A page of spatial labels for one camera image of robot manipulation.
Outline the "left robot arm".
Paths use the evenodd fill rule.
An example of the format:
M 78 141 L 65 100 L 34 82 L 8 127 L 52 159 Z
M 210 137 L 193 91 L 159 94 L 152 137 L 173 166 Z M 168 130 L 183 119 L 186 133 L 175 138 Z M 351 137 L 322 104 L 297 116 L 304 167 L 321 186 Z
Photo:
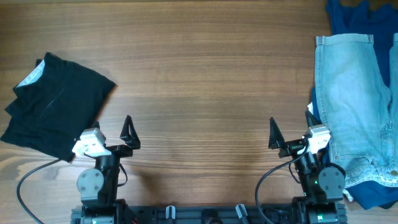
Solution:
M 141 148 L 132 118 L 127 115 L 120 139 L 124 144 L 107 146 L 106 137 L 96 122 L 80 135 L 72 149 L 78 156 L 95 160 L 92 169 L 84 170 L 77 178 L 76 186 L 81 195 L 81 209 L 73 209 L 71 224 L 133 224 L 138 219 L 124 199 L 117 198 L 119 173 L 125 173 L 120 160 L 131 157 L 133 150 Z

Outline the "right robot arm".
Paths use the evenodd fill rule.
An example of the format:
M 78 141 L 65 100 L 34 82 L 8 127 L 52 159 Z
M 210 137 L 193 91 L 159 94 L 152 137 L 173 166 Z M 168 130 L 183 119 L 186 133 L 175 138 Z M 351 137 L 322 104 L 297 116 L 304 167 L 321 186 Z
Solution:
M 323 163 L 318 151 L 331 138 L 328 128 L 311 112 L 305 113 L 308 130 L 297 140 L 286 141 L 274 118 L 270 119 L 269 148 L 278 149 L 279 157 L 291 157 L 303 196 L 287 205 L 262 205 L 272 223 L 344 224 L 348 222 L 343 200 L 346 173 L 334 163 Z

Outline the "light blue denim shorts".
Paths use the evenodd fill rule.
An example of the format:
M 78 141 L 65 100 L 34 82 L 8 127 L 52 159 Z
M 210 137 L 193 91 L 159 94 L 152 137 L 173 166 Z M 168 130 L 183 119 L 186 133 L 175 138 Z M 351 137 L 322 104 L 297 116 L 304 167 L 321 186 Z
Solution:
M 366 181 L 397 187 L 397 37 L 387 60 L 389 86 L 372 35 L 318 36 L 316 43 L 317 107 L 331 132 L 331 162 L 346 171 L 347 187 Z

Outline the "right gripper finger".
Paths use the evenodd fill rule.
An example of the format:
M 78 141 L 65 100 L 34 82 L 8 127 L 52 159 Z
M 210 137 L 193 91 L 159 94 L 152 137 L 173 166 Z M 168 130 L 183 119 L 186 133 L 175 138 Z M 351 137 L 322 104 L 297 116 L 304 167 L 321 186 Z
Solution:
M 269 148 L 279 149 L 282 148 L 285 139 L 273 117 L 270 118 L 270 135 L 269 135 Z
M 305 117 L 306 117 L 306 120 L 307 120 L 307 126 L 308 127 L 320 125 L 320 121 L 317 120 L 316 117 L 314 117 L 314 115 L 310 111 L 306 111 L 305 112 Z

